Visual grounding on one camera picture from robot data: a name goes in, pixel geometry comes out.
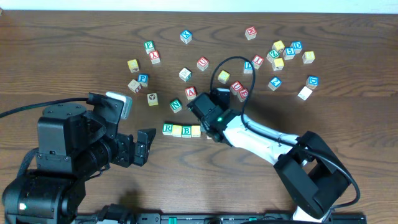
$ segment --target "wooden table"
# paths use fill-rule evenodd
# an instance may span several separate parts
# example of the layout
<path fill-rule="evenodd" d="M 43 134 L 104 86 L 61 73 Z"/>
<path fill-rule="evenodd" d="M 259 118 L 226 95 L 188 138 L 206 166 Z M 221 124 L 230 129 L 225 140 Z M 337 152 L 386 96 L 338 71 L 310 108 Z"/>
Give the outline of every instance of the wooden table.
<path fill-rule="evenodd" d="M 244 36 L 249 26 L 258 32 L 250 41 Z M 165 121 L 197 124 L 186 110 L 184 89 L 208 91 L 211 73 L 225 58 L 265 57 L 277 40 L 285 45 L 300 40 L 304 50 L 315 52 L 315 61 L 304 65 L 300 54 L 278 72 L 265 61 L 247 114 L 286 133 L 318 133 L 361 188 L 359 203 L 339 212 L 363 212 L 369 223 L 396 223 L 397 28 L 395 15 L 4 11 L 0 111 L 112 90 L 134 100 L 119 132 L 136 135 L 138 129 L 157 128 L 148 163 L 128 169 L 112 166 L 87 182 L 80 212 L 110 203 L 165 213 L 293 211 L 295 205 L 270 164 L 205 136 L 163 136 L 161 127 Z M 179 37 L 184 29 L 193 33 L 187 45 Z M 147 40 L 155 42 L 160 65 L 152 65 L 145 53 Z M 197 69 L 201 56 L 210 61 L 204 72 Z M 127 88 L 138 76 L 126 63 L 134 58 L 140 72 L 150 75 L 149 87 L 138 94 Z M 183 67 L 193 72 L 186 83 L 178 77 Z M 229 84 L 239 80 L 249 86 L 251 76 L 243 75 L 242 61 L 228 62 L 222 69 L 231 73 Z M 267 84 L 275 75 L 283 84 L 273 92 Z M 320 77 L 320 86 L 302 101 L 297 94 L 308 75 Z M 158 94 L 159 106 L 147 104 L 148 93 Z M 184 110 L 174 114 L 169 101 L 176 97 Z M 240 108 L 236 101 L 233 106 Z M 41 112 L 0 119 L 1 191 L 16 177 L 25 153 L 37 147 Z M 351 186 L 338 202 L 353 198 Z"/>

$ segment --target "yellow cube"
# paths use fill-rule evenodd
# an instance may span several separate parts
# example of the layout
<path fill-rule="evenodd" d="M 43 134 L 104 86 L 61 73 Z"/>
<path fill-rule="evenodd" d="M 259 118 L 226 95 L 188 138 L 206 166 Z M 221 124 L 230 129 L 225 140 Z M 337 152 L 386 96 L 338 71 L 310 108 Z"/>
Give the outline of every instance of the yellow cube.
<path fill-rule="evenodd" d="M 226 84 L 226 82 L 229 80 L 229 73 L 226 71 L 221 71 L 221 73 L 218 75 L 218 81 L 220 81 L 222 84 Z"/>
<path fill-rule="evenodd" d="M 130 60 L 130 61 L 127 62 L 127 64 L 129 65 L 131 73 L 139 71 L 137 59 Z"/>
<path fill-rule="evenodd" d="M 172 136 L 173 137 L 181 137 L 182 126 L 181 125 L 173 125 L 172 128 Z"/>
<path fill-rule="evenodd" d="M 191 128 L 191 135 L 192 137 L 199 137 L 200 138 L 200 125 L 192 125 Z"/>
<path fill-rule="evenodd" d="M 285 45 L 281 40 L 279 40 L 272 45 L 272 49 L 278 51 L 278 53 L 282 53 L 285 49 Z"/>

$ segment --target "wooden toy block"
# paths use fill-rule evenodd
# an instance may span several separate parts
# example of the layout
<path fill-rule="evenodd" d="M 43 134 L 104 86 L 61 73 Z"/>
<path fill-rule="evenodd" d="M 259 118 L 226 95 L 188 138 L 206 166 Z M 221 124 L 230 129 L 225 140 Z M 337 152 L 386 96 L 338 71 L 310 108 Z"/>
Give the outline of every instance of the wooden toy block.
<path fill-rule="evenodd" d="M 274 71 L 281 70 L 285 66 L 284 60 L 281 58 L 277 58 L 272 62 L 272 69 Z"/>
<path fill-rule="evenodd" d="M 254 38 L 256 38 L 257 30 L 254 27 L 249 27 L 246 29 L 246 32 L 244 33 L 244 35 L 246 36 L 246 38 L 248 40 L 254 39 Z"/>
<path fill-rule="evenodd" d="M 186 94 L 188 100 L 193 100 L 193 99 L 195 99 L 195 97 L 197 97 L 197 92 L 195 91 L 194 86 L 192 86 L 190 88 L 186 88 L 185 94 Z"/>
<path fill-rule="evenodd" d="M 180 35 L 180 39 L 182 40 L 182 42 L 184 42 L 185 44 L 189 43 L 192 40 L 192 34 L 191 32 L 189 32 L 188 30 L 184 30 L 181 35 Z"/>
<path fill-rule="evenodd" d="M 304 52 L 303 62 L 312 63 L 315 60 L 315 54 L 313 52 Z"/>
<path fill-rule="evenodd" d="M 147 95 L 147 97 L 148 97 L 149 106 L 155 106 L 155 105 L 159 104 L 159 102 L 157 101 L 157 94 L 156 93 L 149 93 Z"/>
<path fill-rule="evenodd" d="M 222 84 L 226 84 L 229 80 L 229 73 L 222 70 L 221 73 L 218 75 L 218 81 Z"/>
<path fill-rule="evenodd" d="M 270 52 L 268 52 L 267 54 L 267 60 L 272 63 L 275 59 L 277 59 L 279 57 L 279 53 L 276 50 L 271 50 Z"/>
<path fill-rule="evenodd" d="M 284 50 L 284 59 L 290 60 L 294 58 L 294 49 L 292 47 L 286 47 Z"/>
<path fill-rule="evenodd" d="M 312 90 L 309 89 L 308 87 L 304 87 L 300 93 L 298 93 L 298 97 L 300 97 L 303 100 L 306 100 L 312 93 Z"/>
<path fill-rule="evenodd" d="M 303 45 L 301 44 L 300 41 L 293 42 L 293 43 L 290 45 L 290 47 L 293 47 L 294 53 L 295 53 L 295 54 L 300 53 L 301 50 L 303 49 Z"/>
<path fill-rule="evenodd" d="M 147 41 L 144 43 L 144 47 L 145 47 L 145 51 L 147 52 L 147 54 L 154 52 L 155 51 L 155 44 L 153 41 Z"/>
<path fill-rule="evenodd" d="M 182 126 L 180 125 L 173 125 L 172 128 L 172 136 L 173 137 L 181 137 Z"/>
<path fill-rule="evenodd" d="M 244 62 L 243 73 L 244 74 L 252 74 L 253 73 L 253 69 L 252 69 L 251 63 Z"/>
<path fill-rule="evenodd" d="M 183 138 L 190 138 L 192 131 L 191 131 L 191 126 L 182 126 L 182 137 Z"/>
<path fill-rule="evenodd" d="M 281 40 L 279 40 L 272 45 L 272 49 L 278 51 L 278 53 L 282 53 L 285 49 L 285 45 Z"/>
<path fill-rule="evenodd" d="M 201 131 L 200 131 L 200 125 L 192 125 L 192 128 L 191 128 L 191 136 L 192 137 L 197 137 L 197 138 L 200 138 L 200 134 L 201 134 Z"/>
<path fill-rule="evenodd" d="M 201 57 L 198 61 L 198 68 L 204 71 L 207 67 L 209 67 L 209 61 L 205 57 Z"/>
<path fill-rule="evenodd" d="M 256 56 L 254 56 L 254 59 L 252 62 L 253 62 L 254 68 L 259 69 L 260 66 L 262 65 L 262 63 L 264 62 L 264 59 L 262 57 L 256 55 Z"/>
<path fill-rule="evenodd" d="M 150 62 L 152 62 L 153 65 L 156 63 L 160 63 L 160 56 L 157 50 L 149 53 L 149 57 L 150 57 Z"/>
<path fill-rule="evenodd" d="M 319 84 L 318 77 L 309 76 L 307 82 L 305 83 L 305 86 L 314 90 L 318 86 L 318 84 Z"/>
<path fill-rule="evenodd" d="M 282 84 L 282 81 L 280 79 L 278 79 L 278 77 L 274 77 L 268 84 L 268 87 L 272 90 L 275 91 L 276 89 L 278 89 L 280 87 L 280 85 Z"/>
<path fill-rule="evenodd" d="M 173 102 L 171 102 L 170 107 L 174 113 L 177 113 L 180 110 L 182 110 L 182 104 L 179 100 L 174 100 Z"/>
<path fill-rule="evenodd" d="M 180 72 L 180 78 L 186 82 L 188 81 L 192 76 L 192 72 L 189 71 L 187 68 L 183 68 Z"/>
<path fill-rule="evenodd" d="M 127 62 L 127 64 L 129 65 L 129 69 L 130 69 L 131 73 L 139 71 L 137 59 L 130 60 Z"/>
<path fill-rule="evenodd" d="M 238 92 L 238 99 L 240 102 L 243 102 L 246 100 L 246 98 L 248 97 L 249 92 L 248 89 L 243 89 L 243 90 L 239 90 Z"/>
<path fill-rule="evenodd" d="M 172 124 L 163 124 L 163 134 L 164 135 L 172 135 L 173 125 Z"/>
<path fill-rule="evenodd" d="M 131 82 L 128 84 L 128 87 L 134 93 L 138 93 L 138 91 L 142 88 L 141 84 L 135 80 L 131 80 Z"/>
<path fill-rule="evenodd" d="M 231 93 L 234 94 L 235 96 L 238 94 L 239 91 L 241 91 L 243 89 L 242 84 L 239 81 L 234 82 L 231 85 L 231 88 L 229 88 L 229 90 L 231 90 Z"/>
<path fill-rule="evenodd" d="M 149 76 L 147 74 L 139 74 L 137 81 L 142 85 L 147 87 L 149 83 Z"/>

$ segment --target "black cable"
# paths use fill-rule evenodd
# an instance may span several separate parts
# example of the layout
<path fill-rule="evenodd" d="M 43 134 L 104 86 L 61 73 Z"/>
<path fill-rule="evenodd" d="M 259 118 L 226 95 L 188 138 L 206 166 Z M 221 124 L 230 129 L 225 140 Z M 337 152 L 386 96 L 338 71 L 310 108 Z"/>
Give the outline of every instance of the black cable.
<path fill-rule="evenodd" d="M 68 102 L 73 102 L 73 101 L 87 101 L 87 100 L 88 100 L 88 98 L 69 98 L 69 99 L 64 99 L 64 100 L 49 101 L 49 102 L 45 102 L 45 103 L 37 103 L 34 105 L 29 105 L 29 106 L 21 106 L 20 108 L 15 108 L 10 111 L 1 113 L 0 118 L 3 118 L 5 116 L 8 116 L 8 115 L 11 115 L 14 113 L 18 113 L 18 112 L 21 112 L 24 110 L 30 110 L 30 109 L 34 109 L 34 108 L 43 107 L 43 106 L 50 106 L 50 105 L 59 104 L 59 103 L 68 103 Z"/>

